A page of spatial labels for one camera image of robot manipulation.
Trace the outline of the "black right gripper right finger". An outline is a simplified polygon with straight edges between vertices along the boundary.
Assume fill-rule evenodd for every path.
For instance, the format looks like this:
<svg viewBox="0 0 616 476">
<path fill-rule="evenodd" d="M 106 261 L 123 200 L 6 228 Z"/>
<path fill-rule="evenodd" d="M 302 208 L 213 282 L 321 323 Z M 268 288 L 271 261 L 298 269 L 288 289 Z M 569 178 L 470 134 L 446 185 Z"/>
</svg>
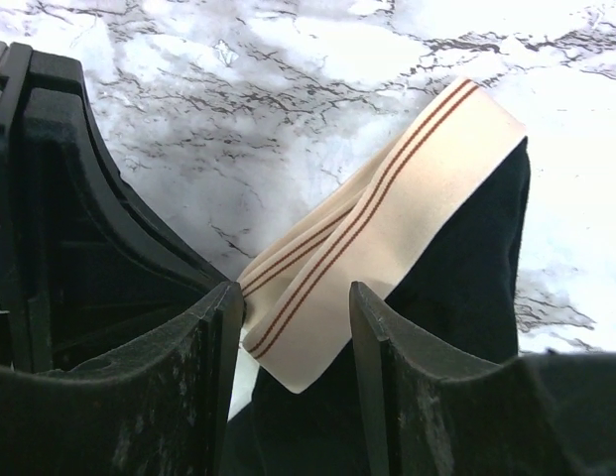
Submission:
<svg viewBox="0 0 616 476">
<path fill-rule="evenodd" d="M 349 295 L 375 475 L 616 475 L 616 353 L 530 354 L 497 365 Z"/>
</svg>

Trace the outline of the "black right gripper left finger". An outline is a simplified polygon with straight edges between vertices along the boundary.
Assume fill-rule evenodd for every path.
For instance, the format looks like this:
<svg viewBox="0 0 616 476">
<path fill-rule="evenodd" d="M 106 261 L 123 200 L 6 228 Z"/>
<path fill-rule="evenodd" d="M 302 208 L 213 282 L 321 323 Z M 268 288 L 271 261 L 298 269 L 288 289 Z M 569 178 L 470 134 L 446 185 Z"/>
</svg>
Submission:
<svg viewBox="0 0 616 476">
<path fill-rule="evenodd" d="M 223 283 L 74 369 L 0 366 L 0 475 L 215 475 L 244 301 Z"/>
</svg>

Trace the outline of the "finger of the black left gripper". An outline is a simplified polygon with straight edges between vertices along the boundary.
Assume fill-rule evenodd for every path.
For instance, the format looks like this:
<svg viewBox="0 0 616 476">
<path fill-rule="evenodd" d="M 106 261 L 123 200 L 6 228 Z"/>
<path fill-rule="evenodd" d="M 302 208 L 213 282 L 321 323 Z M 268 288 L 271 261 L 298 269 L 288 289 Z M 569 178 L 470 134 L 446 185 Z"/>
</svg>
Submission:
<svg viewBox="0 0 616 476">
<path fill-rule="evenodd" d="M 0 347 L 15 369 L 71 367 L 222 279 L 122 179 L 79 61 L 0 42 Z"/>
</svg>

